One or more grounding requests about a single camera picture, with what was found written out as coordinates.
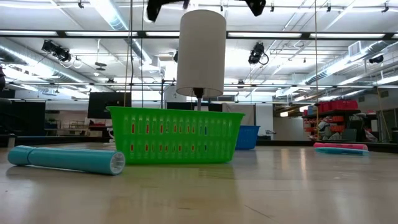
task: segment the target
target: blue bin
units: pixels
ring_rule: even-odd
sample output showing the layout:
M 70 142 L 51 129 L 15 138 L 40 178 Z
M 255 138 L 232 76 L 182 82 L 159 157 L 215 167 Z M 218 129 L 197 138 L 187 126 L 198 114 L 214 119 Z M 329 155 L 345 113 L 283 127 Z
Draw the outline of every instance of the blue bin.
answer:
M 235 149 L 254 149 L 260 126 L 241 125 Z

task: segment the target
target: teal cylinder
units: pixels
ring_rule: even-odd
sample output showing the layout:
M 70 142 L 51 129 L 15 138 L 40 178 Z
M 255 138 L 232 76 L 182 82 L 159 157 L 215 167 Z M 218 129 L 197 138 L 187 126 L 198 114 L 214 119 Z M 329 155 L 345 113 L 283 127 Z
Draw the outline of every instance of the teal cylinder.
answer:
M 8 159 L 14 165 L 35 165 L 108 175 L 120 174 L 125 165 L 122 152 L 93 149 L 17 146 L 11 149 Z

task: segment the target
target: air duct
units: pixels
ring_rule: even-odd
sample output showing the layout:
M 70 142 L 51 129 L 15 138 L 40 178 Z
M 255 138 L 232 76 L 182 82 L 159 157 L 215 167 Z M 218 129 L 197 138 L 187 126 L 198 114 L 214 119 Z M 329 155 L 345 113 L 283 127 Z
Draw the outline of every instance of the air duct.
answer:
M 94 6 L 97 12 L 104 18 L 104 20 L 112 27 L 113 30 L 129 30 L 127 23 L 123 20 L 123 16 L 119 9 L 115 6 L 112 0 L 90 0 L 90 4 Z M 132 51 L 142 59 L 146 64 L 152 63 L 152 58 L 142 49 L 141 45 L 136 39 L 125 40 L 131 46 Z
M 93 83 L 94 80 L 86 78 L 73 70 L 67 69 L 53 60 L 48 59 L 43 55 L 39 55 L 5 37 L 0 37 L 0 55 L 8 55 L 13 58 L 12 62 L 26 66 L 31 66 L 40 72 L 46 72 L 51 75 L 58 75 L 60 77 L 68 77 L 74 82 Z M 113 91 L 105 86 L 96 86 L 99 91 Z
M 331 62 L 324 65 L 320 71 L 313 71 L 308 74 L 308 78 L 303 80 L 299 85 L 311 85 L 316 82 L 317 79 L 328 77 L 334 73 L 342 71 L 353 65 L 354 62 L 362 59 L 373 58 L 380 53 L 383 49 L 396 43 L 395 41 L 358 41 L 355 44 L 349 46 L 348 52 L 332 60 Z M 284 90 L 278 90 L 276 97 L 290 95 L 293 92 L 299 90 L 298 87 L 290 87 Z

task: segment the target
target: green plastic basket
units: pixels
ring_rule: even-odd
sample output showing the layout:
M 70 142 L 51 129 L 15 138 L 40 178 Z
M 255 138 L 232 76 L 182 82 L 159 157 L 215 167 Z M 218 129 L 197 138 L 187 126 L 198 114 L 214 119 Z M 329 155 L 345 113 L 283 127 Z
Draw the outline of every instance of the green plastic basket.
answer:
M 127 164 L 220 163 L 232 159 L 240 113 L 110 106 L 116 149 Z

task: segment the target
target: wire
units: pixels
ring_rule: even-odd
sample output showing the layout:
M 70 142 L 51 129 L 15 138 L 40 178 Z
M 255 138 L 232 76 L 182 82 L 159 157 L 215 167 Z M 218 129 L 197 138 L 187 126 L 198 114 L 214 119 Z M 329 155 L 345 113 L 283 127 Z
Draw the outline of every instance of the wire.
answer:
M 261 65 L 266 65 L 266 64 L 268 64 L 268 62 L 269 62 L 269 57 L 268 57 L 268 55 L 267 55 L 267 54 L 264 54 L 264 56 L 267 57 L 267 62 L 266 62 L 266 63 L 261 63 L 261 62 L 259 61 L 259 63 L 260 63 Z
M 317 81 L 317 104 L 319 104 L 319 97 L 318 97 L 318 21 L 317 21 L 317 0 L 314 1 L 314 9 L 315 9 L 315 66 L 316 66 L 316 75 L 315 79 Z M 317 122 L 319 120 L 319 110 L 317 110 Z M 317 125 L 317 140 L 319 141 L 319 128 Z
M 144 13 L 145 13 L 145 0 L 142 3 L 142 18 L 144 18 Z M 144 30 L 144 19 L 141 20 L 141 30 Z M 142 40 L 143 38 L 141 38 L 141 58 L 140 58 L 140 66 L 141 66 L 141 106 L 142 108 L 144 108 L 144 79 L 142 77 L 142 73 L 143 73 L 143 67 L 142 67 L 142 51 L 143 51 L 143 46 L 142 46 Z
M 128 39 L 130 40 L 129 41 L 129 43 L 131 43 L 131 26 L 132 26 L 132 22 L 131 22 L 131 14 L 132 14 L 132 0 L 130 0 L 130 19 L 129 19 L 129 37 L 128 37 Z M 127 54 L 126 54 L 126 58 L 127 58 L 127 62 L 126 62 L 126 73 L 125 73 L 125 77 L 124 77 L 124 82 L 125 82 L 125 85 L 124 85 L 124 103 L 123 103 L 123 106 L 125 107 L 126 106 L 126 95 L 127 95 L 127 71 L 128 71 L 128 68 L 129 68 L 129 64 L 128 64 L 128 61 L 129 61 L 129 50 L 131 51 L 131 44 L 129 45 L 128 43 L 127 43 Z M 132 78 L 132 75 L 133 75 L 133 73 L 134 73 L 134 67 L 131 67 L 131 69 L 132 69 L 132 72 L 131 72 L 131 78 Z

